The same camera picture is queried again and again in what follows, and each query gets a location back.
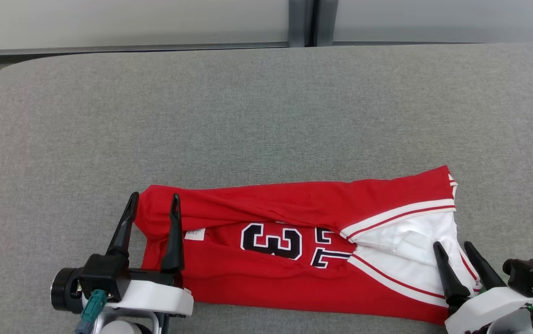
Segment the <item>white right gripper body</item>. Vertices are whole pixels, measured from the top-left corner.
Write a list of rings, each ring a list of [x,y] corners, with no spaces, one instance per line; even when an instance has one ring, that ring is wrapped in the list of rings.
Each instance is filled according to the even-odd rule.
[[[533,334],[531,312],[533,297],[510,287],[497,287],[465,302],[445,321],[448,334]]]

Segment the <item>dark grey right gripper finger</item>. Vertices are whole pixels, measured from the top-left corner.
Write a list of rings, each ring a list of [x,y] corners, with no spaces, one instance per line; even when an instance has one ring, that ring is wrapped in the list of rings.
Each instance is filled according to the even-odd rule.
[[[480,275],[481,282],[486,290],[507,286],[498,275],[497,271],[495,271],[491,264],[489,264],[489,262],[480,254],[472,242],[465,241],[463,246],[469,261]]]
[[[442,243],[436,241],[432,245],[435,254],[438,273],[442,283],[444,299],[449,307],[461,307],[469,300],[470,291],[466,288],[453,271],[449,256],[442,246]]]

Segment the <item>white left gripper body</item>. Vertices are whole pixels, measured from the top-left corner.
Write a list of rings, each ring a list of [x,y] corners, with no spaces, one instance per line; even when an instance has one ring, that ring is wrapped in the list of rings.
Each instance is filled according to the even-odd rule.
[[[183,287],[181,273],[129,269],[131,281],[120,302],[109,301],[109,311],[162,313],[186,317],[193,313],[194,298]]]

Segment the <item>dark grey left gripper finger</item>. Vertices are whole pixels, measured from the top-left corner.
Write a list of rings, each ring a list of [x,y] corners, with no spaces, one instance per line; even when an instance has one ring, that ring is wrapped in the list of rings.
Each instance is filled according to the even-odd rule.
[[[131,228],[137,215],[139,198],[139,192],[134,192],[130,195],[118,225],[116,226],[109,247],[107,248],[106,256],[122,256],[124,258],[129,258],[130,253],[128,248],[130,245]]]
[[[161,260],[161,272],[176,274],[185,268],[183,224],[180,197],[175,193],[169,209],[169,235],[165,255]]]

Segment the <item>red numbered basketball jersey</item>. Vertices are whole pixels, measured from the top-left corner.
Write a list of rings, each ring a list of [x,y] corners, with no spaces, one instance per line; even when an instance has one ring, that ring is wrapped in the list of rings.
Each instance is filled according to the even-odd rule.
[[[135,224],[142,268],[158,270],[180,198],[183,285],[197,302],[397,317],[441,325],[449,311],[432,246],[465,292],[480,276],[457,241],[447,166],[392,180],[184,189],[149,186]]]

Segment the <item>grey partition base rail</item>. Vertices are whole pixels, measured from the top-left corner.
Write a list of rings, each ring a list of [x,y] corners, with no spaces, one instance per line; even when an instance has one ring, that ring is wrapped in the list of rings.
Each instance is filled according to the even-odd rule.
[[[0,57],[49,56],[87,53],[112,53],[131,51],[196,51],[289,47],[289,42],[252,42],[239,44],[177,44],[177,45],[118,45],[89,47],[42,47],[31,49],[1,49]]]
[[[334,46],[390,46],[390,45],[470,45],[482,42],[442,42],[442,41],[334,41]]]

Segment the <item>grey partition post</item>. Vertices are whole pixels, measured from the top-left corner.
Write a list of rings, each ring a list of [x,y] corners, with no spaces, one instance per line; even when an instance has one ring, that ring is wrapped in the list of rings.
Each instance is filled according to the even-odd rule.
[[[314,0],[288,0],[288,46],[311,44]]]
[[[334,30],[339,0],[317,0],[314,45],[318,47],[334,44]]]

